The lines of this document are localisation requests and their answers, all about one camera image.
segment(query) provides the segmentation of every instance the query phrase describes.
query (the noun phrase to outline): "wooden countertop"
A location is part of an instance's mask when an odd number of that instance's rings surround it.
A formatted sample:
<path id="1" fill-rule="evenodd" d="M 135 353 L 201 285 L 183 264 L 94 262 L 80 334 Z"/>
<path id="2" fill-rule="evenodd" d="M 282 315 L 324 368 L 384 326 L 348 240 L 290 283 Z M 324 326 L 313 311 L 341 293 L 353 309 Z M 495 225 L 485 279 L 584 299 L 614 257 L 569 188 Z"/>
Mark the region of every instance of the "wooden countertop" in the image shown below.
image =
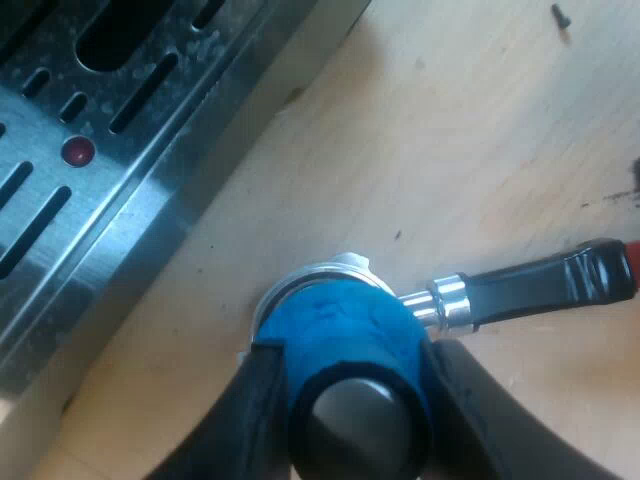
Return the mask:
<path id="1" fill-rule="evenodd" d="M 353 250 L 398 293 L 640 239 L 640 4 L 374 0 L 271 122 L 88 375 L 35 479 L 137 479 L 215 401 L 262 293 Z M 543 422 L 637 476 L 640 301 L 464 343 Z"/>

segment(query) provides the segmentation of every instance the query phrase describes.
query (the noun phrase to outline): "black handle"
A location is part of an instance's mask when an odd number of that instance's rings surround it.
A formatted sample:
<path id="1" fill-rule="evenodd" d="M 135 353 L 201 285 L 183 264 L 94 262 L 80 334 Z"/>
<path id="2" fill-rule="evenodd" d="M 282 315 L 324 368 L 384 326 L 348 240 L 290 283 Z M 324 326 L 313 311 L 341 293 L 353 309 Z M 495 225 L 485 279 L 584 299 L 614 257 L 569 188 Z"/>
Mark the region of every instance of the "black handle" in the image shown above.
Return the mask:
<path id="1" fill-rule="evenodd" d="M 636 283 L 619 240 L 599 239 L 535 262 L 466 277 L 475 326 L 633 298 Z"/>

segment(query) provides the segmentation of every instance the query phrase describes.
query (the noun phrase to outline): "red handle tip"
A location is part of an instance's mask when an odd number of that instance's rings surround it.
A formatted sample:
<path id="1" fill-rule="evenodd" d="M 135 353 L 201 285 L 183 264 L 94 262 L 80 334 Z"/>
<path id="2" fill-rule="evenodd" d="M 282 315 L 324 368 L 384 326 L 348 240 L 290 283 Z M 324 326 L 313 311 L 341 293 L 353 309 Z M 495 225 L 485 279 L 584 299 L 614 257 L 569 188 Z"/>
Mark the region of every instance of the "red handle tip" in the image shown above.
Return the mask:
<path id="1" fill-rule="evenodd" d="M 631 265 L 631 273 L 636 281 L 636 289 L 640 284 L 640 242 L 631 242 L 626 244 L 627 259 Z"/>

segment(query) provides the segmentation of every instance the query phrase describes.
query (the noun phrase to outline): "wood grain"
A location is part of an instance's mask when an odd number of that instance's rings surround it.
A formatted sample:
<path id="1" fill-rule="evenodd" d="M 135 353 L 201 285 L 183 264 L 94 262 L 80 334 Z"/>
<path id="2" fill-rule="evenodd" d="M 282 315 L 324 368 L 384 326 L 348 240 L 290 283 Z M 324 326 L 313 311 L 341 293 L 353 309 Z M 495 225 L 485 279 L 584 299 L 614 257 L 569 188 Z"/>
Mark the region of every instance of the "wood grain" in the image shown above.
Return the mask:
<path id="1" fill-rule="evenodd" d="M 549 7 L 374 1 L 102 354 L 58 445 L 104 478 L 140 478 L 233 374 L 257 299 L 312 261 L 357 251 L 408 293 L 640 238 L 640 201 L 611 197 L 634 189 L 640 156 L 640 4 L 564 0 L 567 36 Z M 635 477 L 639 312 L 540 315 L 464 342 L 563 438 Z"/>

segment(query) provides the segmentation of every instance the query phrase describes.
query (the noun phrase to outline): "drip tray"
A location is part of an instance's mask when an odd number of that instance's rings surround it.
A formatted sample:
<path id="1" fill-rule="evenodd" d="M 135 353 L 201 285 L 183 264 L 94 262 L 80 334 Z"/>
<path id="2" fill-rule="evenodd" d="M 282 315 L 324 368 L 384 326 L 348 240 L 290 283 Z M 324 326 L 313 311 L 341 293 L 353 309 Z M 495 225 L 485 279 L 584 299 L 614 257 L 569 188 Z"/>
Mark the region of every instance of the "drip tray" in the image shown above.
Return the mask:
<path id="1" fill-rule="evenodd" d="M 0 472 L 368 0 L 0 5 Z"/>

